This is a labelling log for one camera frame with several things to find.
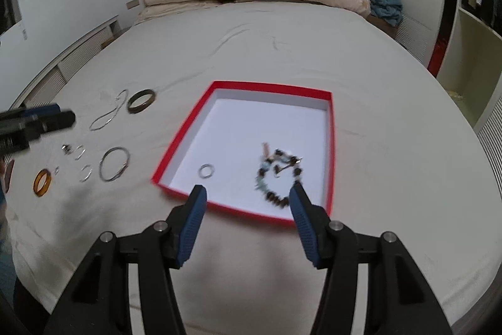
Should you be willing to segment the red flat phone case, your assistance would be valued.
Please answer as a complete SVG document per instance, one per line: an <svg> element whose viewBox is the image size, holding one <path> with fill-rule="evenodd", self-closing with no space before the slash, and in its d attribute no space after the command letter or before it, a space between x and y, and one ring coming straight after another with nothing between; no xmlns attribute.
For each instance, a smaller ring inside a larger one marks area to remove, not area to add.
<svg viewBox="0 0 502 335"><path fill-rule="evenodd" d="M12 179L12 173L13 173L13 167L15 164L14 159L10 159L7 161L4 165L4 172L3 172L3 187L4 187L4 192L8 193L9 188L10 188L10 183Z"/></svg>

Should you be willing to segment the amber orange bangle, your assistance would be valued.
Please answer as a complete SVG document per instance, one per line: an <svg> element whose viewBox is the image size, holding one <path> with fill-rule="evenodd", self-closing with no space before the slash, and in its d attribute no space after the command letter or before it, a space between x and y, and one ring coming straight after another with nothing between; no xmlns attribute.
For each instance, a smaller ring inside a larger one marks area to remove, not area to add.
<svg viewBox="0 0 502 335"><path fill-rule="evenodd" d="M42 169L33 181L32 189L37 197L43 197L49 190L52 174L47 168Z"/></svg>

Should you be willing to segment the large silver bangle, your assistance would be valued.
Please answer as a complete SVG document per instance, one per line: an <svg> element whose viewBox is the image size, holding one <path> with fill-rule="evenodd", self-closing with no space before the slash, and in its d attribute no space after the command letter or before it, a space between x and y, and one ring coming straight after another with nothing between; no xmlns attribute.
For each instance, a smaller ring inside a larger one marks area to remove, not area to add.
<svg viewBox="0 0 502 335"><path fill-rule="evenodd" d="M108 149L99 161L99 179L104 183L111 183L120 179L130 164L131 154L123 146Z"/></svg>

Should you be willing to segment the red shallow cardboard box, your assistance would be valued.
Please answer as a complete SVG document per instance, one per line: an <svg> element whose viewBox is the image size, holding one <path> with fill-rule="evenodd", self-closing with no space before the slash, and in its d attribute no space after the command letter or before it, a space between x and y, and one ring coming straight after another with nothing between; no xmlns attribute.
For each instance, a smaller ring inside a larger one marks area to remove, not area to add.
<svg viewBox="0 0 502 335"><path fill-rule="evenodd" d="M270 151L301 160L301 181L312 203L334 201L335 126L329 91L287 84L215 81L176 132L152 181L186 199L194 185L208 205L238 217L291 226L290 211L267 202L256 177Z"/></svg>

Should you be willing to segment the dark green jade bangle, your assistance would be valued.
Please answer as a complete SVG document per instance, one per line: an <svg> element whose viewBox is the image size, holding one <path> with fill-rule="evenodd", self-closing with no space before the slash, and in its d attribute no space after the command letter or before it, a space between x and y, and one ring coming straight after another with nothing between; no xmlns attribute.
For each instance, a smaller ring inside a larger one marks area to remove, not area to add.
<svg viewBox="0 0 502 335"><path fill-rule="evenodd" d="M132 95L127 102L129 114L139 114L152 105L157 98L157 94L152 89L143 89Z"/></svg>

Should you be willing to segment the white bed sheet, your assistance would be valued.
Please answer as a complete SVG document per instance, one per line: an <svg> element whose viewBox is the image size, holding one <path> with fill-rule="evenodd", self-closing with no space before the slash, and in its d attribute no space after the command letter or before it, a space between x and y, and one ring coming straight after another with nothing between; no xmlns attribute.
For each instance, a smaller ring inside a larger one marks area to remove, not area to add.
<svg viewBox="0 0 502 335"><path fill-rule="evenodd" d="M99 53L55 99L77 114L15 160L8 218L16 273L49 312L99 233L141 232L180 201L152 175L192 107L216 80L326 90L334 103L332 218L356 232L397 233L453 324L481 298L501 264L501 199L470 124L426 68L357 14L300 3L239 3L138 24ZM90 123L123 89L157 100L123 107L100 131ZM290 219L255 189L262 144L303 157L311 201L324 199L327 114L290 103L225 96L214 101L174 187L206 186L208 199ZM128 169L97 173L115 146ZM59 168L48 193L32 192L42 168ZM173 281L190 330L308 334L323 272L306 259L294 226L206 213L195 249Z"/></svg>

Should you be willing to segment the wooden nightstand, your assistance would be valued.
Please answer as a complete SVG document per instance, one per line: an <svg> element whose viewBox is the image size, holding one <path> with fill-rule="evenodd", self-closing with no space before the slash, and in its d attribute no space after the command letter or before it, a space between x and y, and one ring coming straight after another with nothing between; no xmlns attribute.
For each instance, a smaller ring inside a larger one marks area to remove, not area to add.
<svg viewBox="0 0 502 335"><path fill-rule="evenodd" d="M374 25L378 29L382 30L386 35L388 35L392 39L396 38L398 28L387 23L384 19L378 18L373 15L369 15L367 17L367 22Z"/></svg>

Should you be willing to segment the blue crumpled towel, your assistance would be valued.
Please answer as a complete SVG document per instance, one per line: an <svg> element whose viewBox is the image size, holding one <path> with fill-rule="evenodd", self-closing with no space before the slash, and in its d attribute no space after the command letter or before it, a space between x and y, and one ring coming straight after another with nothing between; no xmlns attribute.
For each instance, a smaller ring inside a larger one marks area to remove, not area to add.
<svg viewBox="0 0 502 335"><path fill-rule="evenodd" d="M382 19L392 27L398 27L403 19L401 0L369 0L371 15Z"/></svg>

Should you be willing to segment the cream open shelf unit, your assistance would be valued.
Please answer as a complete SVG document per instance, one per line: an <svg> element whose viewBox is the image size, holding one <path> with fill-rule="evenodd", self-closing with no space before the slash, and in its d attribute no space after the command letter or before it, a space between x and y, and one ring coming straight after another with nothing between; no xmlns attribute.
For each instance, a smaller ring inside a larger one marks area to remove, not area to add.
<svg viewBox="0 0 502 335"><path fill-rule="evenodd" d="M501 96L501 35L458 8L436 79L475 132Z"/></svg>

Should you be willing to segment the white wall cabinet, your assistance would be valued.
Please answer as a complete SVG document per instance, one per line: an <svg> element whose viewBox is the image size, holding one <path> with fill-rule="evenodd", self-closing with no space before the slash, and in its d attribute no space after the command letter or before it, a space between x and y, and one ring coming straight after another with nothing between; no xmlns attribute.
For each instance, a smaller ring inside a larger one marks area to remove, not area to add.
<svg viewBox="0 0 502 335"><path fill-rule="evenodd" d="M84 65L115 40L120 30L122 27L115 15L73 42L29 82L11 107L32 107L52 102Z"/></svg>

